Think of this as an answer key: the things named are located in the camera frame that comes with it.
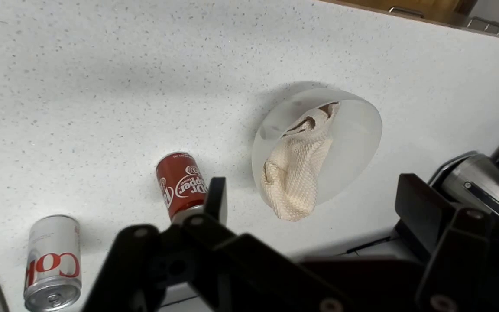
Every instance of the dish towel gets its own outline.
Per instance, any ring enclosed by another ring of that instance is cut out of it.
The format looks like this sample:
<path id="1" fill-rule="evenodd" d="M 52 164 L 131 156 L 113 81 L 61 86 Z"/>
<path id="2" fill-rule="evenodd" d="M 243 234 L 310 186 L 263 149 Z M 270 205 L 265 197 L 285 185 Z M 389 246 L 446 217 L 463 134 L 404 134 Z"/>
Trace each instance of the dish towel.
<path id="1" fill-rule="evenodd" d="M 338 102 L 299 118 L 265 161 L 261 186 L 277 217 L 298 221 L 315 208 L 317 177 L 332 144 L 329 127 Z"/>

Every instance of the white speckled countertop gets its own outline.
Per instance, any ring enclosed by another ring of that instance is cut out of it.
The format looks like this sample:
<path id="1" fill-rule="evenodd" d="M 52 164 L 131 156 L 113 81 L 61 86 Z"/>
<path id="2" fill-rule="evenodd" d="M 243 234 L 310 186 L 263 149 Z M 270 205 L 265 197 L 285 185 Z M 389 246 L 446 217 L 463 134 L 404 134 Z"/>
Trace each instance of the white speckled countertop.
<path id="1" fill-rule="evenodd" d="M 256 192 L 251 145 L 273 99 L 328 85 L 376 105 L 370 166 L 297 223 Z M 390 229 L 401 172 L 499 144 L 499 38 L 312 0 L 0 0 L 0 282 L 12 311 L 30 226 L 82 228 L 82 302 L 113 237 L 169 221 L 154 167 L 186 150 L 226 176 L 229 221 L 286 254 Z M 69 311 L 79 310 L 81 303 Z"/>

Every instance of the clear plastic bowl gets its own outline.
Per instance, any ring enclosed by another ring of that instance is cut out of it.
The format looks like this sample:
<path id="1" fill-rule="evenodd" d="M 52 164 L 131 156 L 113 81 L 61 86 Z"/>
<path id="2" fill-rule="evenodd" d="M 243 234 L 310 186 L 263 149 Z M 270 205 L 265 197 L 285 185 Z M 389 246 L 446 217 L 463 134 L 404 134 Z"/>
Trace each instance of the clear plastic bowl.
<path id="1" fill-rule="evenodd" d="M 307 111 L 333 101 L 338 101 L 340 108 L 330 126 L 333 142 L 319 172 L 316 204 L 338 195 L 373 158 L 382 134 L 382 119 L 374 105 L 341 90 L 321 88 L 297 93 L 269 112 L 253 141 L 253 179 L 267 205 L 271 206 L 261 187 L 261 175 L 277 142 Z"/>

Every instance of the soda can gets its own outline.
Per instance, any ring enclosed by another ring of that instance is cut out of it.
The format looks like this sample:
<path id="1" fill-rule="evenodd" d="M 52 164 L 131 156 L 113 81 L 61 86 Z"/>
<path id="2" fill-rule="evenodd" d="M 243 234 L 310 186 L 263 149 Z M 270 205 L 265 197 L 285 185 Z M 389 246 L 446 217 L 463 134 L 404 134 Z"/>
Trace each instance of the soda can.
<path id="1" fill-rule="evenodd" d="M 173 223 L 181 211 L 202 210 L 207 187 L 196 160 L 185 152 L 174 152 L 163 157 L 155 168 L 161 194 Z"/>
<path id="2" fill-rule="evenodd" d="M 32 226 L 24 281 L 24 306 L 49 312 L 80 297 L 80 227 L 66 215 L 50 215 Z"/>

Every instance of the silver can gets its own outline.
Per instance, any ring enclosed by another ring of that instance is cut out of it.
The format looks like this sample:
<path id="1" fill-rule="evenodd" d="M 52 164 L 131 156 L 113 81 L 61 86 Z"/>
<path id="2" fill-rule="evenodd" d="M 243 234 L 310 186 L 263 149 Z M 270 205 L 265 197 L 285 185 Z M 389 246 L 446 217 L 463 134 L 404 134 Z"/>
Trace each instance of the silver can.
<path id="1" fill-rule="evenodd" d="M 49 312 L 80 297 L 80 227 L 66 215 L 50 215 L 32 225 L 24 281 L 24 306 Z"/>

